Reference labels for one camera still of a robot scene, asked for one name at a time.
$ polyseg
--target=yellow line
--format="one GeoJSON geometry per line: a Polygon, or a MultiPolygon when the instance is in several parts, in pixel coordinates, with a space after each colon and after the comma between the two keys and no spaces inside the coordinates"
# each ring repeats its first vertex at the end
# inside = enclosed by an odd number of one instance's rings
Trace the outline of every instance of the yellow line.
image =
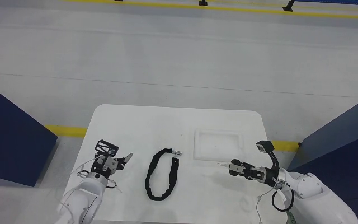
{"type": "Polygon", "coordinates": [[[71,137],[84,137],[87,128],[81,127],[68,127],[57,125],[45,125],[45,127],[57,136],[71,136],[71,137]]]}
{"type": "MultiPolygon", "coordinates": [[[[207,2],[213,3],[223,3],[223,4],[244,4],[247,6],[266,6],[266,7],[282,7],[287,4],[267,4],[267,3],[256,3],[256,2],[240,2],[240,1],[225,1],[225,0],[206,0],[207,2]]],[[[342,11],[358,11],[358,8],[351,7],[329,7],[329,6],[297,6],[294,5],[294,8],[310,8],[316,10],[342,10],[342,11]]]]}
{"type": "Polygon", "coordinates": [[[104,3],[104,4],[122,4],[130,6],[149,6],[149,7],[167,7],[167,8],[195,8],[201,10],[218,10],[218,11],[233,11],[233,12],[252,12],[252,13],[266,13],[288,16],[315,16],[315,17],[331,17],[331,18],[358,18],[358,15],[343,15],[330,13],[316,13],[316,12],[285,12],[283,10],[259,10],[253,8],[236,8],[236,7],[221,7],[221,6],[192,6],[187,4],[169,4],[169,3],[150,3],[150,2],[117,2],[112,0],[64,0],[65,2],[82,2],[82,3],[104,3]]]}
{"type": "MultiPolygon", "coordinates": [[[[84,138],[87,128],[69,127],[58,125],[45,125],[45,127],[57,136],[81,137],[84,138]]],[[[297,142],[272,141],[276,151],[296,152],[298,149],[297,142]]]]}
{"type": "Polygon", "coordinates": [[[297,152],[298,142],[272,141],[275,151],[281,152],[297,152]]]}

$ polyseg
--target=table surface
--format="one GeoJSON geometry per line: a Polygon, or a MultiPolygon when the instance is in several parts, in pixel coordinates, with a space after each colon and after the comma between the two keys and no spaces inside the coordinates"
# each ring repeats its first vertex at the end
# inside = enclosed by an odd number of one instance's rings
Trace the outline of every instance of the table surface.
{"type": "MultiPolygon", "coordinates": [[[[268,155],[255,146],[266,140],[260,114],[254,111],[161,108],[151,106],[101,105],[96,108],[79,151],[75,167],[93,158],[95,145],[104,139],[120,147],[116,157],[133,152],[133,157],[114,179],[122,193],[106,189],[96,220],[164,223],[258,223],[257,196],[270,190],[267,185],[240,176],[230,176],[216,162],[194,160],[197,129],[231,130],[243,133],[245,161],[254,166],[271,167],[268,155]],[[163,148],[182,151],[177,184],[162,202],[148,198],[145,177],[155,153],[163,148]]],[[[172,156],[162,156],[150,185],[160,196],[168,188],[172,156]]],[[[91,163],[85,166],[89,170],[91,163]]],[[[71,175],[66,190],[81,178],[71,175]]],[[[286,223],[286,213],[271,205],[272,193],[258,205],[262,221],[286,223]]],[[[284,204],[279,197],[278,207],[284,204]]]]}

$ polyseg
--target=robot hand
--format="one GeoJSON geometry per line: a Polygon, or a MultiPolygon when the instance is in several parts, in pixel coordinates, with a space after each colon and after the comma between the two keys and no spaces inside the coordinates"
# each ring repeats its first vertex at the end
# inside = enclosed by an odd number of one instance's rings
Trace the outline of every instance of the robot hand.
{"type": "Polygon", "coordinates": [[[260,183],[267,184],[268,186],[277,190],[272,196],[274,201],[275,195],[278,193],[284,201],[286,196],[282,191],[291,191],[291,203],[286,209],[277,208],[274,203],[272,205],[280,212],[286,212],[293,206],[294,195],[301,198],[309,198],[320,194],[322,188],[319,182],[310,176],[302,175],[297,179],[283,168],[280,168],[279,162],[274,154],[274,146],[270,141],[259,141],[256,146],[260,152],[267,153],[272,160],[272,167],[254,167],[246,162],[233,159],[228,164],[218,164],[225,166],[229,169],[229,173],[233,176],[244,176],[248,180],[257,180],[260,183]]]}
{"type": "Polygon", "coordinates": [[[123,170],[126,163],[131,159],[132,153],[123,158],[114,158],[118,146],[104,140],[100,140],[95,150],[95,161],[91,172],[81,170],[78,176],[84,179],[81,183],[69,190],[62,198],[58,207],[61,218],[56,224],[90,224],[98,211],[109,177],[116,170],[123,170]]]}
{"type": "Polygon", "coordinates": [[[272,195],[272,206],[280,212],[290,210],[297,223],[358,224],[358,219],[352,209],[316,176],[287,172],[280,168],[273,153],[274,146],[270,141],[259,141],[256,146],[260,152],[268,153],[271,157],[273,163],[271,168],[254,167],[239,160],[218,165],[227,167],[233,176],[239,175],[248,180],[257,180],[275,189],[276,192],[272,195]],[[274,197],[277,193],[284,201],[284,209],[277,208],[274,204],[274,197]]]}

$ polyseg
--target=floor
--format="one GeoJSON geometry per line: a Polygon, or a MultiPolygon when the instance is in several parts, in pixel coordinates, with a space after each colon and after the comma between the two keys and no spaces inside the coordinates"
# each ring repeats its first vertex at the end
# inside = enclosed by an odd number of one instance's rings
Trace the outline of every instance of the floor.
{"type": "MultiPolygon", "coordinates": [[[[358,103],[357,35],[345,18],[0,0],[0,94],[79,127],[101,104],[254,110],[269,139],[302,141],[358,103]]],[[[1,182],[2,223],[56,220],[81,143],[61,137],[36,188],[1,182]]]]}

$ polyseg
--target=blue panel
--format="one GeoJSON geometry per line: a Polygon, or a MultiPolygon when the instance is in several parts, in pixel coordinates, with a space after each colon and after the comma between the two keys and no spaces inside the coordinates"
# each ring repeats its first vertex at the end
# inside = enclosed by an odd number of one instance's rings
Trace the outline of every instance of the blue panel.
{"type": "Polygon", "coordinates": [[[358,140],[358,105],[305,138],[288,170],[358,140]]]}
{"type": "Polygon", "coordinates": [[[297,2],[322,2],[336,4],[358,4],[358,0],[296,0],[297,2]]]}
{"type": "Polygon", "coordinates": [[[301,174],[311,172],[348,203],[358,198],[357,158],[358,140],[291,171],[301,174]]]}
{"type": "Polygon", "coordinates": [[[57,136],[0,95],[0,178],[35,186],[57,136]]]}

